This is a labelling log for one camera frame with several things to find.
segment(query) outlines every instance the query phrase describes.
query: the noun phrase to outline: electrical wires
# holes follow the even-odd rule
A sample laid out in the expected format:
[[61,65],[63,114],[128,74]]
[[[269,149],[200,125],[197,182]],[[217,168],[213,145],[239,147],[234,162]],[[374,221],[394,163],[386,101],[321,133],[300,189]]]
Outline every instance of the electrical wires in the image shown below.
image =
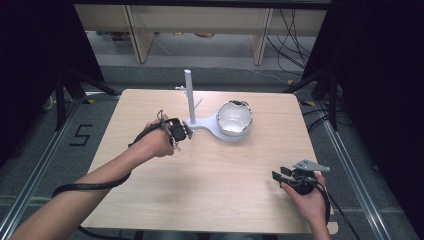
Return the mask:
[[343,213],[342,209],[340,208],[339,204],[334,200],[334,198],[330,195],[330,193],[327,191],[327,195],[330,198],[331,202],[336,206],[337,210],[339,210],[340,215],[342,215],[343,220],[347,223],[349,228],[352,230],[353,234],[355,235],[356,239],[360,239],[358,233],[356,232],[353,225],[350,223],[349,219],[346,217],[346,215]]
[[[280,63],[280,56],[281,57],[284,57],[285,59],[287,59],[287,60],[289,60],[290,62],[292,62],[293,64],[295,64],[296,66],[298,66],[299,68],[301,68],[301,69],[305,69],[305,66],[306,66],[306,63],[307,63],[307,60],[308,60],[308,58],[309,58],[309,56],[310,56],[310,51],[309,50],[307,50],[306,48],[304,48],[303,46],[302,46],[302,44],[300,44],[300,42],[298,41],[298,39],[297,39],[297,32],[296,32],[296,23],[295,23],[295,17],[296,17],[296,10],[295,9],[292,9],[291,10],[291,13],[292,13],[292,16],[291,16],[291,23],[290,23],[290,26],[289,26],[289,24],[288,24],[288,22],[286,21],[286,18],[284,17],[284,14],[283,14],[283,11],[282,11],[282,9],[280,9],[280,14],[281,14],[281,17],[282,17],[282,19],[283,19],[283,21],[284,21],[284,25],[285,25],[285,28],[286,28],[286,30],[287,30],[287,35],[286,35],[286,37],[284,38],[284,40],[282,40],[281,38],[280,38],[280,36],[277,36],[277,39],[279,40],[279,42],[281,43],[281,46],[280,47],[277,47],[272,41],[271,41],[271,39],[269,38],[269,37],[267,37],[267,40],[268,40],[268,42],[271,44],[271,46],[272,46],[272,48],[277,52],[277,61],[278,61],[278,66],[280,67],[280,69],[281,70],[283,70],[283,71],[285,71],[285,72],[288,72],[288,73],[292,73],[292,74],[296,74],[296,75],[300,75],[300,76],[302,76],[302,74],[298,74],[298,73],[294,73],[294,72],[290,72],[290,71],[287,71],[286,69],[284,69],[282,66],[281,66],[281,63]],[[295,49],[293,49],[293,48],[291,48],[291,47],[289,47],[289,46],[287,46],[287,39],[289,39],[289,37],[290,37],[290,39],[292,40],[292,42],[294,43],[294,45],[295,45]],[[288,54],[286,54],[285,52],[283,52],[283,48],[284,49],[286,49],[286,50],[288,50],[288,51],[290,51],[290,52],[294,52],[294,53],[297,53],[297,54],[299,54],[299,57],[300,57],[300,60],[301,60],[301,62],[299,62],[299,61],[297,61],[297,60],[295,60],[293,57],[290,57]]]
[[[303,113],[302,115],[303,116],[305,116],[305,115],[308,115],[308,114],[311,114],[311,113],[314,113],[314,112],[320,112],[320,111],[330,111],[329,109],[317,109],[317,110],[312,110],[312,111],[309,111],[309,112],[306,112],[306,113]],[[308,129],[308,133],[310,133],[313,129],[315,129],[317,126],[319,126],[321,123],[323,123],[323,122],[325,122],[326,120],[329,120],[330,119],[330,114],[329,113],[327,113],[327,114],[325,114],[324,116],[322,116],[322,117],[320,117],[320,118],[318,118],[317,120],[315,120],[314,122],[312,122],[312,123],[310,123],[310,124],[308,124],[307,126],[306,126],[306,128]],[[350,124],[346,124],[346,123],[343,123],[343,122],[340,122],[340,121],[337,121],[338,123],[340,123],[340,124],[342,124],[342,125],[344,125],[344,126],[348,126],[348,127],[351,127],[351,125]]]

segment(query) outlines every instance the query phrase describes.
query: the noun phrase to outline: forearm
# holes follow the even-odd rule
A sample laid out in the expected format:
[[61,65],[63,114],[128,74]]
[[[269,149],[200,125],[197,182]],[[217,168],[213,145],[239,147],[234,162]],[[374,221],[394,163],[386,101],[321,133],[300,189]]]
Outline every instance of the forearm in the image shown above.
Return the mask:
[[327,224],[322,221],[310,222],[312,237],[315,240],[327,240],[331,239],[330,232],[328,231]]
[[[107,183],[121,179],[151,157],[147,150],[127,150],[78,179],[76,183]],[[109,191],[110,189],[63,192],[26,220],[12,239],[65,239],[90,215]]]

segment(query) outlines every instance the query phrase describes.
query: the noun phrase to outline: printed number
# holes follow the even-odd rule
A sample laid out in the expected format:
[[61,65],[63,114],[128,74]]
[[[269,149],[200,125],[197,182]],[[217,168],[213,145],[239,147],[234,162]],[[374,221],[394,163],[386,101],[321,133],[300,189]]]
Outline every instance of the printed number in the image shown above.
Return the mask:
[[84,138],[84,142],[83,143],[71,143],[69,144],[69,146],[75,147],[75,146],[85,146],[88,142],[88,139],[90,138],[91,135],[86,135],[86,134],[79,134],[81,128],[83,127],[92,127],[92,124],[80,124],[78,127],[77,132],[75,133],[74,137],[82,137]]

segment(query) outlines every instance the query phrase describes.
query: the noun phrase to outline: person's right hand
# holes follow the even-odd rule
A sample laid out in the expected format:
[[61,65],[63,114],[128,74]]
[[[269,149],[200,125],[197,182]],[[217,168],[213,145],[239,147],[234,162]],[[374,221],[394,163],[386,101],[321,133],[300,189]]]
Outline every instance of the person's right hand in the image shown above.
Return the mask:
[[[315,177],[325,187],[325,178],[317,173],[315,173]],[[311,193],[300,195],[286,183],[281,183],[281,188],[293,199],[300,214],[308,221],[313,232],[314,228],[324,229],[325,227],[327,229],[325,201],[318,189],[314,188]]]
[[[162,117],[165,120],[168,119],[168,116],[166,114],[163,114]],[[152,122],[147,123],[146,127],[159,122],[160,120],[156,119]],[[164,157],[167,155],[174,154],[174,147],[170,143],[169,135],[165,132],[164,129],[161,128],[148,133],[146,136],[136,142],[133,146],[131,146],[131,148],[143,149],[144,154],[146,154],[147,150],[149,158]]]

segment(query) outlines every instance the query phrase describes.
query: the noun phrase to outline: black device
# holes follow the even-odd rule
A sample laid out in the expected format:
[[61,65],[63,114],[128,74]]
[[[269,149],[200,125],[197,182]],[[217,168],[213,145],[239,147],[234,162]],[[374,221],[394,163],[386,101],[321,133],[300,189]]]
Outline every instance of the black device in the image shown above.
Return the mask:
[[291,186],[300,195],[307,195],[316,188],[324,198],[325,202],[325,219],[328,223],[330,220],[330,200],[327,191],[316,179],[314,171],[329,172],[330,168],[320,164],[311,162],[307,159],[293,164],[294,170],[286,167],[280,167],[280,172],[289,178],[283,177],[281,174],[272,171],[272,179],[276,180],[280,185],[282,182]]
[[160,110],[157,117],[160,120],[160,122],[152,124],[138,134],[138,136],[134,139],[134,141],[130,144],[128,144],[128,147],[131,147],[134,143],[140,141],[141,138],[146,136],[151,131],[162,128],[165,130],[165,132],[169,135],[169,142],[171,145],[178,149],[178,142],[186,139],[188,137],[191,139],[191,136],[193,135],[193,131],[186,125],[186,123],[183,121],[183,124],[181,124],[180,120],[178,118],[171,118],[165,120],[162,117],[163,110]]
[[314,172],[303,171],[299,169],[294,169],[292,171],[285,167],[281,167],[280,171],[284,175],[292,177],[291,179],[284,178],[281,174],[272,171],[272,178],[278,181],[280,184],[284,182],[290,185],[300,195],[309,194],[312,192],[312,190],[314,190],[314,185],[316,185],[317,182]]

